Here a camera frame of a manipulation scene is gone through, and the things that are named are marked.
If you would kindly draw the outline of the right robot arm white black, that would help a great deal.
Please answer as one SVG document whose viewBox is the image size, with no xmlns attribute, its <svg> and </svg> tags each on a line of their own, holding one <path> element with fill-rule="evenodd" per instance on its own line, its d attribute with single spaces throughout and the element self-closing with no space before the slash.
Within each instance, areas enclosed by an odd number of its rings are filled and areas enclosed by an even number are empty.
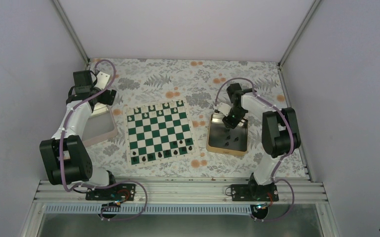
<svg viewBox="0 0 380 237">
<path fill-rule="evenodd" d="M 260 98 L 252 88 L 242 89 L 240 84 L 227 87 L 231 106 L 224 111 L 223 122 L 228 128 L 236 128 L 247 113 L 262 120 L 262 146 L 269 155 L 263 158 L 248 182 L 248 195 L 254 201 L 262 200 L 276 183 L 275 174 L 283 159 L 291 155 L 301 144 L 296 112 L 287 107 L 278 109 Z"/>
</svg>

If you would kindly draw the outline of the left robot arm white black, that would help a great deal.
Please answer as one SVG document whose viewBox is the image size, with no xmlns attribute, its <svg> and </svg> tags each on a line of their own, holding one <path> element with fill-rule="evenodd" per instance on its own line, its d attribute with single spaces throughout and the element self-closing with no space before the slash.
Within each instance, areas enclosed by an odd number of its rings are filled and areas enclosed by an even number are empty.
<svg viewBox="0 0 380 237">
<path fill-rule="evenodd" d="M 111 76 L 103 72 L 73 73 L 74 86 L 68 92 L 66 113 L 58 130 L 39 145 L 47 178 L 52 185 L 88 184 L 99 186 L 98 193 L 106 200 L 117 196 L 118 186 L 110 173 L 94 168 L 82 141 L 87 121 L 98 105 L 112 105 L 115 90 L 105 90 Z"/>
</svg>

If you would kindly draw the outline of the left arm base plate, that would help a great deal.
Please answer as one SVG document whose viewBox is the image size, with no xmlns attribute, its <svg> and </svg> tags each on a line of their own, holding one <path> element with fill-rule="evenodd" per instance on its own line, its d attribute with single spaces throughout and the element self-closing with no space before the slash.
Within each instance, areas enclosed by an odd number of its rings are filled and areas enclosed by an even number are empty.
<svg viewBox="0 0 380 237">
<path fill-rule="evenodd" d="M 131 183 L 117 185 L 108 189 L 89 189 L 86 200 L 98 201 L 133 201 L 136 185 Z"/>
</svg>

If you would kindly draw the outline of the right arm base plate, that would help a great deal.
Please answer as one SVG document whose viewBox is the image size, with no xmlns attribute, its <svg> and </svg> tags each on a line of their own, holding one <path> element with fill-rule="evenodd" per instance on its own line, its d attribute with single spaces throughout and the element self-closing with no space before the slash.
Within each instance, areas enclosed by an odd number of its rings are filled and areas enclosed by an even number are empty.
<svg viewBox="0 0 380 237">
<path fill-rule="evenodd" d="M 232 201 L 266 202 L 279 201 L 277 186 L 274 183 L 268 185 L 233 184 L 230 186 Z"/>
</svg>

